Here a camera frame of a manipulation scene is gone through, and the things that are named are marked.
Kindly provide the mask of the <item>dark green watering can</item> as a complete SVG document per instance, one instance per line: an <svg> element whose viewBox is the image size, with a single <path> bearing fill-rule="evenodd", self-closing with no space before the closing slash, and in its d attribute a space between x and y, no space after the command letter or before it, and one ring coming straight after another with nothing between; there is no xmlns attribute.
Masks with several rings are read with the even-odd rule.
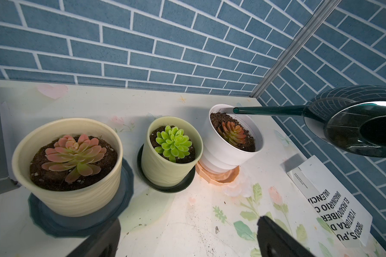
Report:
<svg viewBox="0 0 386 257"><path fill-rule="evenodd" d="M341 150L386 158L386 86L339 87L301 106L235 107L233 112L303 117L314 135Z"/></svg>

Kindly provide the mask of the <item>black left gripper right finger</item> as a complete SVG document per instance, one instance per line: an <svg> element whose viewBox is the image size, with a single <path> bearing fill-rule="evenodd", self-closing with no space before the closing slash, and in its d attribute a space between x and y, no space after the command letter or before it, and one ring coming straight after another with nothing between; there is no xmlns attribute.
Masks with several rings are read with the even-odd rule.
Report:
<svg viewBox="0 0 386 257"><path fill-rule="evenodd" d="M313 257L268 216L258 220L257 240L262 257Z"/></svg>

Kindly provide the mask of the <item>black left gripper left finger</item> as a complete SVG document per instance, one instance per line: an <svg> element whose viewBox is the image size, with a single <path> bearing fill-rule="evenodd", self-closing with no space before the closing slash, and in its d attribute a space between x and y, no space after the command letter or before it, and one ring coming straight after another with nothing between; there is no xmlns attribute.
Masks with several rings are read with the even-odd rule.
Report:
<svg viewBox="0 0 386 257"><path fill-rule="evenodd" d="M67 257L114 257L118 250L120 234L120 221L117 218L111 218Z"/></svg>

